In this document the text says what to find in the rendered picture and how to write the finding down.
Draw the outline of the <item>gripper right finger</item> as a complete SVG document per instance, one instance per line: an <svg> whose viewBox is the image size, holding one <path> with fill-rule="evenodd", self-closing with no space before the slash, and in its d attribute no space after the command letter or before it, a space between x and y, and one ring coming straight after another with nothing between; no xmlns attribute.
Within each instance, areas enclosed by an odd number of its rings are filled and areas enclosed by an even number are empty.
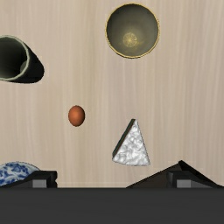
<svg viewBox="0 0 224 224"><path fill-rule="evenodd" d="M168 171L168 186L172 188L213 188L214 186L205 180L197 178L189 171Z"/></svg>

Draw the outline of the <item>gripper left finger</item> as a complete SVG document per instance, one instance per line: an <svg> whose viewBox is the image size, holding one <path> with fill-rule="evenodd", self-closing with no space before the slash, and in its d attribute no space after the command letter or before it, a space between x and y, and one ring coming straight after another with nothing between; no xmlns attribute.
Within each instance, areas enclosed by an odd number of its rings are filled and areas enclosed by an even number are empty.
<svg viewBox="0 0 224 224"><path fill-rule="evenodd" d="M56 171L35 171L24 180L10 184L18 188L56 188L58 173Z"/></svg>

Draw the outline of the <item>orange-brown egg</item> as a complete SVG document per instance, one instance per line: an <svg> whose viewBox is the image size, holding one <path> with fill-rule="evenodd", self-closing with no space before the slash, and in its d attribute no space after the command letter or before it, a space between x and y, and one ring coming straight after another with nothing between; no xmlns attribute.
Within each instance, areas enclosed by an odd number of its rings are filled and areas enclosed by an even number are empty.
<svg viewBox="0 0 224 224"><path fill-rule="evenodd" d="M81 126L85 121L84 109L78 105L72 106L68 112L68 120L75 127Z"/></svg>

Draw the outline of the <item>dark green mug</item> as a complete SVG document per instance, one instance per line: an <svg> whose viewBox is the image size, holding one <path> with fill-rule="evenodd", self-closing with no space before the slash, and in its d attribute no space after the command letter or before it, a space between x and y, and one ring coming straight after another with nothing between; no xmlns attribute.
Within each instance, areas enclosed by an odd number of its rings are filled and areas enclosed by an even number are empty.
<svg viewBox="0 0 224 224"><path fill-rule="evenodd" d="M44 76L44 66L22 40L10 35L0 36L0 81L31 84Z"/></svg>

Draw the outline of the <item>olive bowl with gold rim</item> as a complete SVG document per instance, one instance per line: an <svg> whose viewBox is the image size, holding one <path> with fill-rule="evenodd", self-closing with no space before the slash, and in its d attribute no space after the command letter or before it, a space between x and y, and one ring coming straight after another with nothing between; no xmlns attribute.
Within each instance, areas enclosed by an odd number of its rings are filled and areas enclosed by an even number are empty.
<svg viewBox="0 0 224 224"><path fill-rule="evenodd" d="M105 27L109 47L118 55L137 59L150 53L160 36L155 14L139 3L126 3L114 9Z"/></svg>

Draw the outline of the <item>white cake wedge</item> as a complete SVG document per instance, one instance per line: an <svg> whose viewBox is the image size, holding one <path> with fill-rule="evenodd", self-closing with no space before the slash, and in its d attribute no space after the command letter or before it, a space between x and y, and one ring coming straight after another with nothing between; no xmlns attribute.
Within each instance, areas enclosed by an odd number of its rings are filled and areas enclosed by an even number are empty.
<svg viewBox="0 0 224 224"><path fill-rule="evenodd" d="M112 153L112 161L132 166L151 164L137 119L132 119L123 132Z"/></svg>

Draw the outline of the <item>blue and white plate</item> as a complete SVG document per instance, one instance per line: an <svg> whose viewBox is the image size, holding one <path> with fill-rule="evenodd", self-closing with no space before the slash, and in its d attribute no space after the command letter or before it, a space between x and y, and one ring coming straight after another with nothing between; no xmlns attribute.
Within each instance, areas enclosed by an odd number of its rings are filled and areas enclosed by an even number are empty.
<svg viewBox="0 0 224 224"><path fill-rule="evenodd" d="M8 162L0 165L0 187L24 180L39 168L25 162Z"/></svg>

